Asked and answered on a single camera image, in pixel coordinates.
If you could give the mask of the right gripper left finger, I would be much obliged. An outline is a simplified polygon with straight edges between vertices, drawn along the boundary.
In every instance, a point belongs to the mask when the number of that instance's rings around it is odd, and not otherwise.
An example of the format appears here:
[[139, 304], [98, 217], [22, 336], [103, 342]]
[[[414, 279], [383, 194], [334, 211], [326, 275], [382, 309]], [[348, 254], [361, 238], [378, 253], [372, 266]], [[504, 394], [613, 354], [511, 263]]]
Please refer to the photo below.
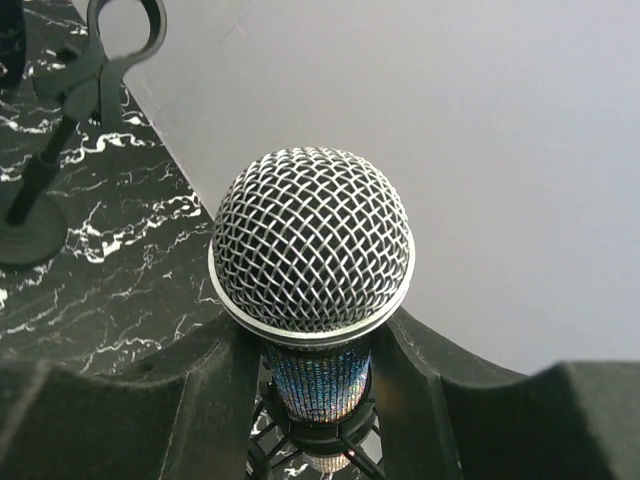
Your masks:
[[241, 479], [259, 339], [226, 314], [114, 375], [1, 364], [5, 479]]

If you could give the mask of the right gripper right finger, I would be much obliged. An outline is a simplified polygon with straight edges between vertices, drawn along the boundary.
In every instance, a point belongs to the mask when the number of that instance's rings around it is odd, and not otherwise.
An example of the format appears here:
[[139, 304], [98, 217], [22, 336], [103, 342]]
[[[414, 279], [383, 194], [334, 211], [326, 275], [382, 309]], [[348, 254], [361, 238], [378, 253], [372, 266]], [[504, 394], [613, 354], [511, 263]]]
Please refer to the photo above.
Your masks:
[[399, 311], [372, 336], [390, 479], [635, 479], [639, 366], [493, 364]]

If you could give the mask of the glitter silver-head microphone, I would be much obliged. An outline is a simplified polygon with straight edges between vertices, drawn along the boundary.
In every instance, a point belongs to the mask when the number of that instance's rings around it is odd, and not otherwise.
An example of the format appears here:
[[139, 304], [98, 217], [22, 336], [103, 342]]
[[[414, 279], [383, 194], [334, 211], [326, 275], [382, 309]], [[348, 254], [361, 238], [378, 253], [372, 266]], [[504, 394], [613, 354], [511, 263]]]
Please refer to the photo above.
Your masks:
[[372, 333], [400, 307], [416, 250], [406, 210], [364, 158], [327, 147], [266, 154], [214, 217], [209, 275], [262, 343], [261, 384], [290, 419], [333, 423], [372, 390]]

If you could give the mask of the black round-base mic stand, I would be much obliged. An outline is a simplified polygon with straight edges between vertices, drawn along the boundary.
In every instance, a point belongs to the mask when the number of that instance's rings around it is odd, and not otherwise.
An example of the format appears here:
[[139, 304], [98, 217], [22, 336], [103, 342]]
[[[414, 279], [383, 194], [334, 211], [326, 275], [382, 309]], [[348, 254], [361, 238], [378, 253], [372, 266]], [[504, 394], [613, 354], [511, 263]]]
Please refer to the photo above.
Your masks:
[[78, 124], [93, 119], [107, 132], [121, 128], [120, 86], [133, 66], [152, 57], [167, 34], [162, 1], [144, 1], [149, 24], [146, 43], [137, 51], [109, 58], [105, 52], [99, 16], [105, 1], [90, 1], [86, 10], [88, 39], [78, 50], [70, 45], [56, 53], [65, 67], [33, 80], [41, 101], [54, 100], [62, 118], [46, 146], [25, 164], [17, 189], [1, 190], [1, 268], [26, 270], [54, 258], [67, 238], [67, 219], [46, 194], [60, 171], [59, 156]]

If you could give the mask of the black tripod shock-mount stand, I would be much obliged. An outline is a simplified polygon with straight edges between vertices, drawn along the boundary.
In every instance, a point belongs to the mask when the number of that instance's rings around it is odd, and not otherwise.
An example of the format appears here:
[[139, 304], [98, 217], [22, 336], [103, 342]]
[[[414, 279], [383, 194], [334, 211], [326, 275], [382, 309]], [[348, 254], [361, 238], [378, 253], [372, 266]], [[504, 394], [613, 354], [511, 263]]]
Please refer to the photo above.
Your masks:
[[289, 418], [275, 387], [261, 384], [253, 419], [265, 413], [267, 426], [252, 434], [245, 467], [247, 479], [272, 479], [277, 470], [302, 456], [324, 473], [341, 459], [367, 479], [384, 479], [383, 461], [373, 460], [362, 447], [370, 434], [381, 435], [374, 396], [367, 392], [346, 418], [333, 423], [298, 422]]

